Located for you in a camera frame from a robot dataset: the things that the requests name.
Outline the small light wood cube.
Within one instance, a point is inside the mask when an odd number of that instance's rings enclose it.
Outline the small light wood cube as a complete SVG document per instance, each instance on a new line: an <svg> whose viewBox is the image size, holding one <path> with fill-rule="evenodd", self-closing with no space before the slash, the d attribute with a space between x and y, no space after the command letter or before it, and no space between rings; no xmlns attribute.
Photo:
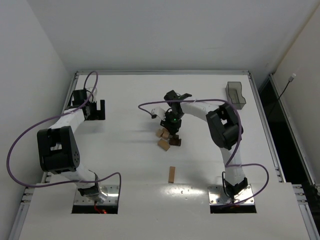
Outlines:
<svg viewBox="0 0 320 240"><path fill-rule="evenodd" d="M164 131L163 134L162 134L162 138L167 140L167 139L169 139L169 137L170 137L169 132Z"/></svg>

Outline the dark wood notched block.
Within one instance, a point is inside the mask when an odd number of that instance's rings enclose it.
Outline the dark wood notched block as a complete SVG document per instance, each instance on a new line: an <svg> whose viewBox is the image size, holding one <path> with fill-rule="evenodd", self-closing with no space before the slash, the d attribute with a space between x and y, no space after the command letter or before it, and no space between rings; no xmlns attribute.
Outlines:
<svg viewBox="0 0 320 240"><path fill-rule="evenodd" d="M169 139L169 144L171 146L178 146L180 147L182 143L182 139L179 137L179 135L173 135L170 139Z"/></svg>

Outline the long light wood block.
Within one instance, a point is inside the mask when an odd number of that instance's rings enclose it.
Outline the long light wood block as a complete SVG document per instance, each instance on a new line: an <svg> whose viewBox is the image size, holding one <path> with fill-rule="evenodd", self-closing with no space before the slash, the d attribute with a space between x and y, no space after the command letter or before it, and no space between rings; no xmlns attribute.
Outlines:
<svg viewBox="0 0 320 240"><path fill-rule="evenodd" d="M168 183L173 184L175 182L176 168L174 166L169 167Z"/></svg>

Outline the smoky transparent plastic container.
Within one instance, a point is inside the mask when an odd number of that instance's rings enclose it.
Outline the smoky transparent plastic container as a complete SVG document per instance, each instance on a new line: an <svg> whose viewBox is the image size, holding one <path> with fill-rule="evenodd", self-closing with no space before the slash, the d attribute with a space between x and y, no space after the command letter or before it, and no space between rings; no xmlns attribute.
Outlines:
<svg viewBox="0 0 320 240"><path fill-rule="evenodd" d="M247 103L242 90L242 83L239 81L228 81L225 87L227 100L232 103L237 110L242 110Z"/></svg>

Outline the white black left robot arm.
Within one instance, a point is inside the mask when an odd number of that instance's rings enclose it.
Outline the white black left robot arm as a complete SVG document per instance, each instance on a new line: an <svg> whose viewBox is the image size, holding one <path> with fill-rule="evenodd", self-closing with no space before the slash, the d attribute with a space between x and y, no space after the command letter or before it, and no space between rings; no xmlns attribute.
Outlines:
<svg viewBox="0 0 320 240"><path fill-rule="evenodd" d="M61 175L74 181L80 195L95 203L103 203L107 194L102 192L97 174L81 163L74 133L84 121L101 121L106 118L105 101L97 109L97 91L80 89L72 92L71 105L64 116L50 128L39 130L37 144L40 167L44 172Z"/></svg>

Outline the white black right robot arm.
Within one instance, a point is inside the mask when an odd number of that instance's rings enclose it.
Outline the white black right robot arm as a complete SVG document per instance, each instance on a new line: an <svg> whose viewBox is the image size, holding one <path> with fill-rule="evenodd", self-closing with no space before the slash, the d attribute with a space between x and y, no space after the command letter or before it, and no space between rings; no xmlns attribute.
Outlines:
<svg viewBox="0 0 320 240"><path fill-rule="evenodd" d="M220 148L225 166L224 185L225 193L234 199L240 191L248 186L248 180L242 168L240 142L238 137L243 133L239 120L233 108L224 103L218 107L207 102L181 102L192 95L185 93L178 95L174 90L166 93L164 100L170 110L164 114L160 125L168 130L169 135L177 138L182 125L184 114L197 117L208 124L213 142Z"/></svg>

